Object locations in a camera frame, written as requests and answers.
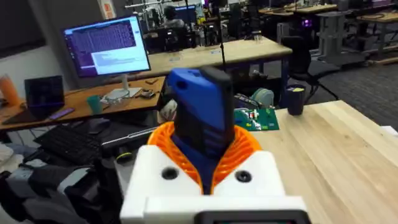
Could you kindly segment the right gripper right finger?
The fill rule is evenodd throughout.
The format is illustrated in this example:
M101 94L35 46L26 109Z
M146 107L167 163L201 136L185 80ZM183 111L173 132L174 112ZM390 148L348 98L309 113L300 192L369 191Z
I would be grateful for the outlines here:
M214 196L284 196L285 189L273 154L262 149L246 129L235 126L234 140L212 177Z

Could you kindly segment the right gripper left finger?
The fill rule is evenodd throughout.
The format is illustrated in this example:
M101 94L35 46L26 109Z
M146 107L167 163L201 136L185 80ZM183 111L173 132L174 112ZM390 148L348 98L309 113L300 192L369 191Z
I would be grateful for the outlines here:
M121 223L193 223L187 198L203 193L197 169L172 141L174 122L139 148L119 214Z

